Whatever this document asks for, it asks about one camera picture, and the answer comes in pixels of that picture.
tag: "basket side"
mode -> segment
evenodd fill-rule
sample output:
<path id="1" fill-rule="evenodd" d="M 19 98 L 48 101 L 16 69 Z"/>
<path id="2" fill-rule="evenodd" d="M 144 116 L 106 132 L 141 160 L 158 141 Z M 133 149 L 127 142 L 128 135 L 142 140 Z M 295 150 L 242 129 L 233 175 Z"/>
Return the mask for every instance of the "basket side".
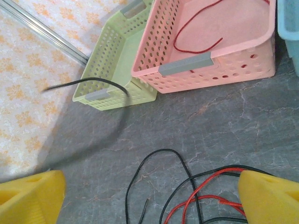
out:
<path id="1" fill-rule="evenodd" d="M 129 18 L 119 12 L 109 22 L 124 38 L 128 38 L 145 28 L 151 5 L 152 0 L 143 0 L 141 4 L 130 10 Z"/>
<path id="2" fill-rule="evenodd" d="M 278 33 L 288 41 L 299 41 L 299 1 L 278 0 Z"/>
<path id="3" fill-rule="evenodd" d="M 134 77 L 168 62 L 183 5 L 179 0 L 155 1 L 132 68 Z"/>
<path id="4" fill-rule="evenodd" d="M 113 24 L 108 21 L 103 27 L 81 78 L 98 77 L 111 80 L 125 41 L 119 30 L 114 29 Z M 86 94 L 108 87 L 109 84 L 98 81 L 80 83 L 73 95 L 73 101 L 83 100 Z"/>

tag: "red wire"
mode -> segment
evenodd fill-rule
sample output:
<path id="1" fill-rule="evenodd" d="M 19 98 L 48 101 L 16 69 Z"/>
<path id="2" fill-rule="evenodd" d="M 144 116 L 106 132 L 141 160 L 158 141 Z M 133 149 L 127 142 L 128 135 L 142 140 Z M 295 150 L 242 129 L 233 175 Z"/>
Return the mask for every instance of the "red wire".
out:
<path id="1" fill-rule="evenodd" d="M 191 22 L 191 21 L 192 21 L 198 14 L 199 14 L 199 13 L 201 13 L 201 12 L 204 11 L 204 10 L 206 10 L 207 8 L 210 8 L 210 7 L 212 7 L 212 6 L 217 5 L 218 3 L 222 2 L 222 1 L 223 1 L 223 0 L 219 0 L 219 1 L 213 3 L 213 4 L 209 5 L 209 6 L 206 6 L 206 7 L 204 7 L 203 9 L 199 10 L 194 16 L 192 16 L 191 19 L 189 19 L 188 22 L 185 23 L 185 24 L 183 25 L 183 27 L 182 27 L 182 28 L 179 30 L 179 32 L 177 33 L 177 35 L 176 35 L 176 37 L 174 38 L 174 41 L 173 41 L 173 47 L 174 47 L 176 50 L 180 51 L 180 52 L 192 53 L 192 54 L 202 54 L 202 53 L 205 53 L 205 52 L 209 51 L 210 49 L 212 49 L 213 47 L 215 47 L 218 43 L 220 43 L 220 42 L 223 40 L 223 37 L 220 38 L 220 39 L 219 39 L 215 44 L 213 44 L 211 47 L 209 47 L 209 48 L 207 48 L 207 49 L 205 49 L 205 50 L 201 50 L 201 51 L 181 50 L 181 49 L 177 48 L 177 46 L 176 46 L 177 39 L 178 39 L 178 36 L 180 35 L 180 33 L 183 31 L 183 29 L 186 28 L 186 26 L 187 26 L 187 25 L 188 25 L 188 24 L 189 24 L 189 23 L 190 23 L 190 22 Z M 265 2 L 268 3 L 268 4 L 270 4 L 270 0 L 263 0 L 263 1 L 265 1 Z"/>
<path id="2" fill-rule="evenodd" d="M 242 208 L 242 205 L 240 203 L 235 203 L 235 202 L 230 202 L 227 199 L 220 197 L 220 196 L 216 196 L 216 195 L 204 195 L 204 196 L 199 196 L 198 200 L 201 199 L 205 199 L 205 198 L 214 198 L 214 199 L 218 199 L 219 203 L 221 204 L 228 204 L 231 205 L 234 209 L 236 209 L 238 212 L 240 212 L 242 215 L 245 216 L 245 213 L 243 210 L 241 210 L 240 208 Z M 174 207 L 170 213 L 168 214 L 166 220 L 164 221 L 164 224 L 167 224 L 169 222 L 169 219 L 171 218 L 171 216 L 173 215 L 173 213 L 179 209 L 180 207 L 184 206 L 186 204 L 186 202 L 183 202 L 181 204 L 178 204 L 176 207 Z"/>
<path id="3" fill-rule="evenodd" d="M 239 171 L 242 172 L 244 169 L 242 168 L 226 168 L 226 169 L 222 169 L 219 170 L 217 172 L 215 172 L 213 175 L 211 175 L 209 178 L 207 178 L 198 188 L 196 188 L 196 190 L 190 195 L 190 197 L 188 198 L 188 200 L 186 201 L 186 204 L 184 206 L 184 210 L 183 210 L 183 216 L 182 216 L 182 224 L 185 224 L 185 217 L 186 217 L 186 211 L 188 208 L 189 203 L 191 202 L 192 198 L 197 194 L 197 192 L 199 192 L 207 183 L 209 183 L 214 177 L 218 176 L 219 174 L 222 174 L 224 172 L 231 172 L 231 171 Z"/>

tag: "pink plastic basket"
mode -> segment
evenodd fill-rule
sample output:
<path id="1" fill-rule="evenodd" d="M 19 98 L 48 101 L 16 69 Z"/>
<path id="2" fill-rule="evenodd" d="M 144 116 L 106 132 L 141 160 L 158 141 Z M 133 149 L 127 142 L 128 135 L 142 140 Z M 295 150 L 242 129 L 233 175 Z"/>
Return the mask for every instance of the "pink plastic basket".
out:
<path id="1" fill-rule="evenodd" d="M 182 26 L 216 0 L 156 0 L 132 67 L 132 76 L 161 93 L 271 77 L 275 74 L 276 0 L 224 0 L 195 17 L 177 47 Z"/>

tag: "black wire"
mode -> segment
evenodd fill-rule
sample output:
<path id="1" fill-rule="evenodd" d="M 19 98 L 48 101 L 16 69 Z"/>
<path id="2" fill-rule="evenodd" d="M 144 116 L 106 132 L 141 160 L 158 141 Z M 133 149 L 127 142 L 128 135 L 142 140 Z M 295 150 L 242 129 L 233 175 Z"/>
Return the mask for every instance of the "black wire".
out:
<path id="1" fill-rule="evenodd" d="M 248 223 L 246 219 L 242 218 L 231 218 L 231 217 L 217 217 L 217 218 L 211 218 L 209 220 L 204 221 L 202 224 L 208 224 L 213 223 L 217 221 L 233 221 L 233 222 L 239 222 L 239 223 Z"/>
<path id="2" fill-rule="evenodd" d="M 256 172 L 259 172 L 259 173 L 263 173 L 263 174 L 268 174 L 268 175 L 271 175 L 273 176 L 272 174 L 269 174 L 265 171 L 262 171 L 260 169 L 256 169 L 254 167 L 249 167 L 249 166 L 245 166 L 245 165 L 228 165 L 228 166 L 223 166 L 223 167 L 220 167 L 220 168 L 216 168 L 216 169 L 212 169 L 212 170 L 209 170 L 209 171 L 206 171 L 206 172 L 203 172 L 203 173 L 200 173 L 200 174 L 196 174 L 194 176 L 191 176 L 189 177 L 188 179 L 184 180 L 174 191 L 173 193 L 170 195 L 170 197 L 168 198 L 168 200 L 166 201 L 162 211 L 161 211 L 161 215 L 160 215 L 160 219 L 159 219 L 159 224 L 162 224 L 162 219 L 163 219 L 163 215 L 165 213 L 165 210 L 166 210 L 166 207 L 168 206 L 169 202 L 171 201 L 171 199 L 174 197 L 174 195 L 177 193 L 177 191 L 185 184 L 187 183 L 188 181 L 190 180 L 193 180 L 194 178 L 197 178 L 197 177 L 200 177 L 200 176 L 203 176 L 203 175 L 207 175 L 207 174 L 212 174 L 214 172 L 217 172 L 219 170 L 222 170 L 222 169 L 225 169 L 225 168 L 243 168 L 243 169 L 247 169 L 247 170 L 253 170 L 253 171 L 256 171 Z M 225 172 L 225 173 L 222 173 L 223 175 L 230 175 L 230 176 L 237 176 L 236 173 L 230 173 L 230 172 Z"/>
<path id="3" fill-rule="evenodd" d="M 174 154 L 176 154 L 176 155 L 178 156 L 179 160 L 181 161 L 181 163 L 182 163 L 182 165 L 183 165 L 183 167 L 184 167 L 184 169 L 185 169 L 185 171 L 186 171 L 188 177 L 191 177 L 191 174 L 190 174 L 188 168 L 186 167 L 183 158 L 181 157 L 181 155 L 180 155 L 177 151 L 175 151 L 175 150 L 173 150 L 173 149 L 170 149 L 170 148 L 163 148 L 163 149 L 159 149 L 159 150 L 156 150 L 156 151 L 154 151 L 154 152 L 148 154 L 148 155 L 143 159 L 143 161 L 140 163 L 138 169 L 136 170 L 136 172 L 135 172 L 135 174 L 134 174 L 134 176 L 133 176 L 133 178 L 132 178 L 132 180 L 131 180 L 131 182 L 130 182 L 130 184 L 129 184 L 129 186 L 128 186 L 127 192 L 126 192 L 126 197 L 125 197 L 125 215 L 126 215 L 126 224 L 129 224 L 129 214 L 128 214 L 128 194 L 129 194 L 130 188 L 131 188 L 131 186 L 132 186 L 132 184 L 133 184 L 135 178 L 137 177 L 137 175 L 138 175 L 138 173 L 139 173 L 141 167 L 143 166 L 143 164 L 145 163 L 145 161 L 146 161 L 149 157 L 151 157 L 151 156 L 152 156 L 153 154 L 155 154 L 155 153 L 163 152 L 163 151 L 166 151 L 166 152 L 173 152 Z M 193 190 L 196 190 L 194 180 L 193 180 L 193 179 L 190 179 L 190 182 L 191 182 L 191 184 L 192 184 L 192 188 L 193 188 Z M 197 195 L 197 194 L 195 195 L 195 202 L 196 202 L 196 207 L 197 207 L 197 214 L 198 214 L 198 218 L 199 218 L 199 223 L 201 224 L 201 223 L 202 223 L 202 220 L 201 220 L 200 207 L 199 207 L 198 195 Z"/>
<path id="4" fill-rule="evenodd" d="M 141 214 L 141 217 L 139 219 L 138 224 L 141 224 L 142 221 L 143 221 L 143 218 L 144 218 L 144 215 L 145 215 L 145 211 L 146 211 L 146 207 L 148 206 L 148 203 L 149 203 L 149 199 L 147 198 L 146 201 L 145 201 L 145 204 L 144 204 L 144 207 L 143 207 L 143 210 L 142 210 L 142 214 Z"/>
<path id="5" fill-rule="evenodd" d="M 99 81 L 99 82 L 104 82 L 104 83 L 113 85 L 116 88 L 123 91 L 127 95 L 127 97 L 129 97 L 128 91 L 124 87 L 122 87 L 121 85 L 119 85 L 115 82 L 112 82 L 110 80 L 107 80 L 107 79 L 104 79 L 104 78 L 97 78 L 97 77 L 82 78 L 80 80 L 76 80 L 76 81 L 73 81 L 73 82 L 69 82 L 69 83 L 65 83 L 65 84 L 61 84 L 61 85 L 50 86 L 50 87 L 44 89 L 42 92 L 46 92 L 46 91 L 49 91 L 49 90 L 53 90 L 53 89 L 57 89 L 57 88 L 65 87 L 65 86 L 75 85 L 75 84 L 78 84 L 78 83 L 81 83 L 81 82 L 86 82 L 86 81 Z"/>

